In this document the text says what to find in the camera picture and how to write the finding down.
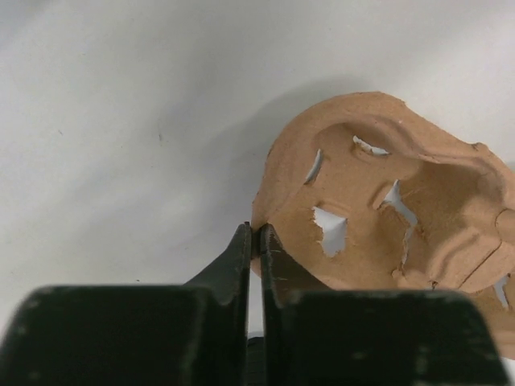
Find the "single brown cardboard cup carrier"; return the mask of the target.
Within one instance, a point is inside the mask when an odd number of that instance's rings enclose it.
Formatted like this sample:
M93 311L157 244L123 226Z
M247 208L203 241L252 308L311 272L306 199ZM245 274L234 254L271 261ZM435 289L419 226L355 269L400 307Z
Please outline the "single brown cardboard cup carrier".
M499 329L514 271L514 174L382 92L336 96L275 140L252 226L337 289L458 290Z

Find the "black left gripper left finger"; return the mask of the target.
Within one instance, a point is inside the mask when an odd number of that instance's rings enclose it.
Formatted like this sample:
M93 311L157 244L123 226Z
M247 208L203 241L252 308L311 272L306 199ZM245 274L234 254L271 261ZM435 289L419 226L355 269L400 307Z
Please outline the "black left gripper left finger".
M252 232L182 285L56 285L20 303L4 385L241 385Z

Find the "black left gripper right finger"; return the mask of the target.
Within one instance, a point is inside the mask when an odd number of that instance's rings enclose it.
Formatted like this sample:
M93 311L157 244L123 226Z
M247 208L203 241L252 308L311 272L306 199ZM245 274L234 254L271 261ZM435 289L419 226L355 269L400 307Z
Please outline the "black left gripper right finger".
M462 294L335 290L259 232L268 385L507 385L488 328Z

